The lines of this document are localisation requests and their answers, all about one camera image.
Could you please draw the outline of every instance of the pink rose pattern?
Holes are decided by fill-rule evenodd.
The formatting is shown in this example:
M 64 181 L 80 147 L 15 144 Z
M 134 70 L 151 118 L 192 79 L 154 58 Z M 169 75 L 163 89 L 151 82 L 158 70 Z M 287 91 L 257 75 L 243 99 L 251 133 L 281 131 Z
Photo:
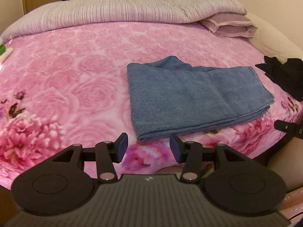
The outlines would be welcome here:
M 118 174 L 154 173 L 176 165 L 168 139 L 139 142 L 131 124 L 128 63 L 176 55 L 193 66 L 254 66 L 263 55 L 239 38 L 220 38 L 199 23 L 115 22 L 28 35 L 11 41 L 12 55 L 0 71 L 0 184 L 10 188 L 24 170 L 73 144 L 94 146 L 129 135 Z M 185 135 L 205 146 L 226 143 L 250 157 L 275 144 L 283 133 L 276 119 L 298 121 L 297 102 L 264 72 L 259 78 L 276 103 L 261 118 L 218 131 Z M 7 118 L 10 107 L 17 103 Z M 85 171 L 96 176 L 93 163 Z

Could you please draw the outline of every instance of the pink pillowcase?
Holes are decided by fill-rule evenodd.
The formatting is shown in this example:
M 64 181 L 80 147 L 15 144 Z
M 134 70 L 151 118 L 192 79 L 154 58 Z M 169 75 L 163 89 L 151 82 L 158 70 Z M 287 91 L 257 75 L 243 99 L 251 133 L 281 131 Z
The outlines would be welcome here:
M 217 13 L 200 22 L 220 37 L 251 38 L 258 29 L 250 19 L 236 13 Z

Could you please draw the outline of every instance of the black clamp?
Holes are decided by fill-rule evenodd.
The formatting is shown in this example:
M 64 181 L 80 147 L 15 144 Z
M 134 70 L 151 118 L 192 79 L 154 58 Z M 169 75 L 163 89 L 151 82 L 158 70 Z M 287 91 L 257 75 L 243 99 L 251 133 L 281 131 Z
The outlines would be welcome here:
M 303 139 L 303 125 L 290 123 L 282 120 L 276 120 L 274 123 L 274 128 L 276 130 L 283 131 L 287 134 L 292 134 L 293 136 Z
M 185 162 L 180 181 L 198 185 L 217 207 L 249 216 L 279 209 L 286 194 L 285 183 L 256 161 L 225 144 L 204 148 L 198 142 L 183 142 L 176 134 L 170 135 L 169 144 L 176 161 Z M 205 178 L 201 178 L 202 161 L 214 162 L 214 172 Z
M 113 163 L 122 161 L 127 147 L 126 133 L 94 148 L 73 144 L 18 176 L 11 188 L 13 199 L 21 210 L 34 215 L 72 211 L 87 202 L 100 184 L 118 180 Z M 98 179 L 83 171 L 86 161 L 96 162 Z

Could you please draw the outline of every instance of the blue towel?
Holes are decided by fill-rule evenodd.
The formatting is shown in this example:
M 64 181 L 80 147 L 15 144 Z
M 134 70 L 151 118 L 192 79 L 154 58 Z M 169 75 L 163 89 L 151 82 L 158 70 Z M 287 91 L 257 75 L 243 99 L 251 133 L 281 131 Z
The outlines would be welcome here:
M 274 96 L 248 66 L 193 67 L 169 56 L 127 66 L 139 140 L 234 126 L 261 117 Z

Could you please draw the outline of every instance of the green object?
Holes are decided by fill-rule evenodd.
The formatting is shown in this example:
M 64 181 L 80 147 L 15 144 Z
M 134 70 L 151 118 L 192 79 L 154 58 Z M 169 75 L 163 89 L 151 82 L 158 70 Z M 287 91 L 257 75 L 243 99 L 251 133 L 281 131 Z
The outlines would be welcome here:
M 6 51 L 5 45 L 1 44 L 0 45 L 0 55 L 4 54 L 5 51 Z

